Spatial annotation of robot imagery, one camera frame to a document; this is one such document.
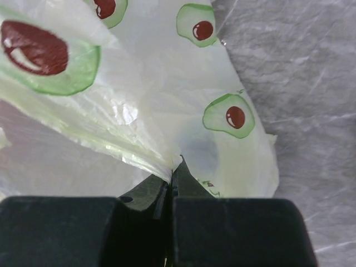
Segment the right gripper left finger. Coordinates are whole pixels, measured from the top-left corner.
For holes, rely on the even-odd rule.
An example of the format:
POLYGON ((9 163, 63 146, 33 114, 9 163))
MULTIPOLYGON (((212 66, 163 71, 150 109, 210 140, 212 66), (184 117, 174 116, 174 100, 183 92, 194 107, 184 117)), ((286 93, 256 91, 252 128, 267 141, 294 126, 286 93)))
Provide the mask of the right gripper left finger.
POLYGON ((163 266, 169 199, 154 176, 119 197, 7 197, 1 265, 163 266))

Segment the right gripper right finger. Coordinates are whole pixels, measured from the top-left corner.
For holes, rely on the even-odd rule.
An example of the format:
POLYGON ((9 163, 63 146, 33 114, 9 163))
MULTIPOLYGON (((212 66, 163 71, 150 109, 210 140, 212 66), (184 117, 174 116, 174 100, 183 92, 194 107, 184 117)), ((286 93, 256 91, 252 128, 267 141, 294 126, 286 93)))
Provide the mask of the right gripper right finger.
POLYGON ((215 198, 182 162, 172 177, 174 266, 317 266, 304 218, 287 199, 215 198))

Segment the green avocado print plastic bag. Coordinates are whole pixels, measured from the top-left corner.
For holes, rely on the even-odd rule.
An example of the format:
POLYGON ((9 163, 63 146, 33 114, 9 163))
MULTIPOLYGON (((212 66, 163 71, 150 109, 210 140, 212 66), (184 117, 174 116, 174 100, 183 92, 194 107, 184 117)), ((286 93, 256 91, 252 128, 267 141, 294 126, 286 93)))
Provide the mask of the green avocado print plastic bag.
POLYGON ((120 196, 181 163, 214 197, 272 197, 275 140, 210 1, 1 2, 1 198, 120 196))

